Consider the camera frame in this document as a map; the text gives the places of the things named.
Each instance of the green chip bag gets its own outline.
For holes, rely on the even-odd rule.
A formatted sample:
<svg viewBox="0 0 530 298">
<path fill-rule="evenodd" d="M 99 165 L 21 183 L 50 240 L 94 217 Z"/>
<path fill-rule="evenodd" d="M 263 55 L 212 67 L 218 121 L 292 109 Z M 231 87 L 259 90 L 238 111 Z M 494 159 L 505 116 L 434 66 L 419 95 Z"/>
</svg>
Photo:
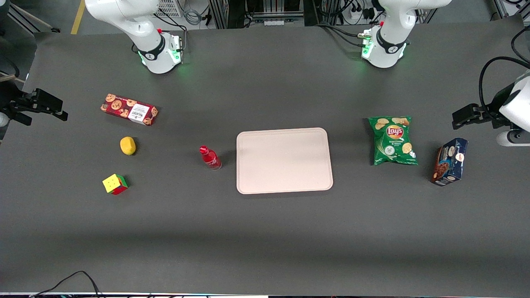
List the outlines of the green chip bag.
<svg viewBox="0 0 530 298">
<path fill-rule="evenodd" d="M 409 140 L 410 117 L 371 117 L 368 121 L 375 134 L 374 165 L 386 161 L 418 164 Z"/>
</svg>

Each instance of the cookie package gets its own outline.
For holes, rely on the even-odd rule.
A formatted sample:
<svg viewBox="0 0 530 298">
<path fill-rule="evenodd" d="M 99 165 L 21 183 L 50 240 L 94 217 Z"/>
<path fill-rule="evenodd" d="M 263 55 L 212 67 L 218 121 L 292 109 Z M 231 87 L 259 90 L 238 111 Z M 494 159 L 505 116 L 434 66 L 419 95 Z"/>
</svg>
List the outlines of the cookie package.
<svg viewBox="0 0 530 298">
<path fill-rule="evenodd" d="M 158 109 L 148 103 L 108 94 L 101 110 L 107 114 L 129 119 L 132 122 L 151 126 L 158 115 Z"/>
<path fill-rule="evenodd" d="M 456 138 L 438 149 L 432 183 L 446 186 L 462 178 L 467 143 L 465 139 Z"/>
<path fill-rule="evenodd" d="M 374 130 L 374 165 L 387 161 L 418 164 L 409 139 L 410 117 L 381 116 L 368 121 Z"/>
</svg>

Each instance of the cookie box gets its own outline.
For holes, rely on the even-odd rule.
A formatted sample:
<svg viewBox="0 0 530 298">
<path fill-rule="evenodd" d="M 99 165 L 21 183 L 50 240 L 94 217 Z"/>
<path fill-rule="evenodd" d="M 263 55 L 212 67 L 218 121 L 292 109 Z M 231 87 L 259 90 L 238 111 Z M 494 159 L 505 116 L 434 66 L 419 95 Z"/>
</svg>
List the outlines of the cookie box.
<svg viewBox="0 0 530 298">
<path fill-rule="evenodd" d="M 467 140 L 456 138 L 438 150 L 431 182 L 445 186 L 462 178 Z"/>
<path fill-rule="evenodd" d="M 151 126 L 158 115 L 158 109 L 148 103 L 108 94 L 101 110 L 107 114 L 129 119 L 132 122 Z"/>
</svg>

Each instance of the coca-cola bottle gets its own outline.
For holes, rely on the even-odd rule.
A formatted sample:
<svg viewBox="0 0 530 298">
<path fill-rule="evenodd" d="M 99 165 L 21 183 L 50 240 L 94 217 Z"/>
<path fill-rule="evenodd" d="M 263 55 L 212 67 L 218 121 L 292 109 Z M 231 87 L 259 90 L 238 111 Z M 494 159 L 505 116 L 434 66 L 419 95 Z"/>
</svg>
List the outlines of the coca-cola bottle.
<svg viewBox="0 0 530 298">
<path fill-rule="evenodd" d="M 206 146 L 201 146 L 199 152 L 202 154 L 202 160 L 204 160 L 210 169 L 216 171 L 221 168 L 221 160 L 219 160 L 215 151 L 210 150 Z"/>
</svg>

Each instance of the tray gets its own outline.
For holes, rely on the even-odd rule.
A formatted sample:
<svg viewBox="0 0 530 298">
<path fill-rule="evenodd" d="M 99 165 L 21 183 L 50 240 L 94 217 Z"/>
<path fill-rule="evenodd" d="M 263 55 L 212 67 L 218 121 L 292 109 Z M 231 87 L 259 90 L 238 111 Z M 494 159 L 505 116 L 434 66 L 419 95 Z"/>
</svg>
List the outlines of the tray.
<svg viewBox="0 0 530 298">
<path fill-rule="evenodd" d="M 240 193 L 317 191 L 332 186 L 328 134 L 324 129 L 262 130 L 237 136 Z"/>
</svg>

